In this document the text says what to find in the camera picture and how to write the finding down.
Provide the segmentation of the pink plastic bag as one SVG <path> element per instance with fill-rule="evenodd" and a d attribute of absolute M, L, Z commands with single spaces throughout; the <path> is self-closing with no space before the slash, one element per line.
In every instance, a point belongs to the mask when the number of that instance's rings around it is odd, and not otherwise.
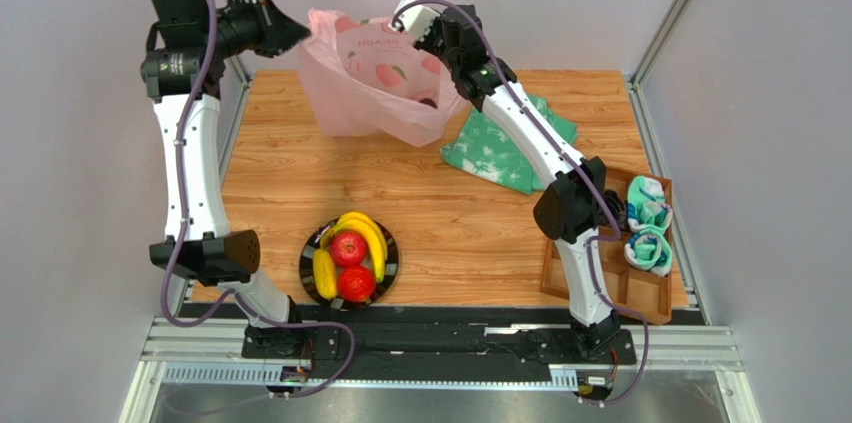
<path fill-rule="evenodd" d="M 442 138 L 467 106 L 440 60 L 414 48 L 386 18 L 336 10 L 308 13 L 311 36 L 297 48 L 297 75 L 323 134 L 384 133 L 421 147 Z M 431 98 L 437 109 L 419 102 Z"/>

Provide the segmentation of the yellow banana bunch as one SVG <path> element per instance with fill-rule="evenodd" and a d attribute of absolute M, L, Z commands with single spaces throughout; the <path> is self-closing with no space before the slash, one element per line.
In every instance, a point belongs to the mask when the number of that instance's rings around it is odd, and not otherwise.
<path fill-rule="evenodd" d="M 345 231 L 355 232 L 365 240 L 376 282 L 382 283 L 386 274 L 389 247 L 380 226 L 364 213 L 348 212 L 341 215 L 321 233 L 319 246 L 330 251 L 333 238 Z"/>

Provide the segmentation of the red apple fruit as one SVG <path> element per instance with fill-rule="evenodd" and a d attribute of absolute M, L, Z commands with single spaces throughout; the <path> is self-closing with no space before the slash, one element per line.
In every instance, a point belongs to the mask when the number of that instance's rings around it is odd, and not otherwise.
<path fill-rule="evenodd" d="M 332 238 L 329 253 L 337 266 L 350 268 L 363 263 L 369 248 L 366 240 L 357 232 L 343 231 Z"/>

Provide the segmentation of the yellow mango fruit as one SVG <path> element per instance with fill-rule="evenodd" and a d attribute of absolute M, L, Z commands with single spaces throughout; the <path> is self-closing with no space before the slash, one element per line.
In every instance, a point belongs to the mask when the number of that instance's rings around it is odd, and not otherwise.
<path fill-rule="evenodd" d="M 313 276 L 316 290 L 323 299 L 333 300 L 338 296 L 337 267 L 325 249 L 319 248 L 313 254 Z"/>

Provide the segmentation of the red tomato fruit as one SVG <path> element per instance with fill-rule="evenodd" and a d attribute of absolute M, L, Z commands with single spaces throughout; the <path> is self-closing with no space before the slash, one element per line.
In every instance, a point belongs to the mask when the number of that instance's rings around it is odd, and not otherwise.
<path fill-rule="evenodd" d="M 344 269 L 337 280 L 338 295 L 354 303 L 366 302 L 375 288 L 374 274 L 363 266 Z"/>

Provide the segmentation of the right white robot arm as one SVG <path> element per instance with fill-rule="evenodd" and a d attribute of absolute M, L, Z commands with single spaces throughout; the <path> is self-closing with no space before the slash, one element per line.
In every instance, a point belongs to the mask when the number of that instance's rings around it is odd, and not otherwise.
<path fill-rule="evenodd" d="M 561 137 L 527 96 L 517 75 L 484 36 L 472 5 L 416 0 L 400 6 L 393 25 L 416 49 L 437 57 L 458 94 L 502 129 L 519 148 L 544 190 L 534 220 L 552 240 L 569 288 L 571 327 L 582 344 L 597 349 L 620 330 L 600 261 L 599 226 L 613 214 L 603 199 L 607 168 Z"/>

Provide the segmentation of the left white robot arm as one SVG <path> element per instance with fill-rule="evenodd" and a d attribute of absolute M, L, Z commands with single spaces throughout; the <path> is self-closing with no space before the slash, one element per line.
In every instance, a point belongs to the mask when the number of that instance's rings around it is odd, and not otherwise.
<path fill-rule="evenodd" d="M 274 58 L 311 32 L 272 0 L 151 0 L 157 14 L 140 72 L 164 146 L 168 213 L 164 239 L 149 247 L 164 270 L 160 309 L 173 325 L 193 327 L 170 307 L 175 277 L 232 297 L 253 328 L 302 327 L 298 307 L 260 268 L 253 230 L 232 229 L 221 193 L 217 150 L 220 80 L 225 60 L 244 51 Z"/>

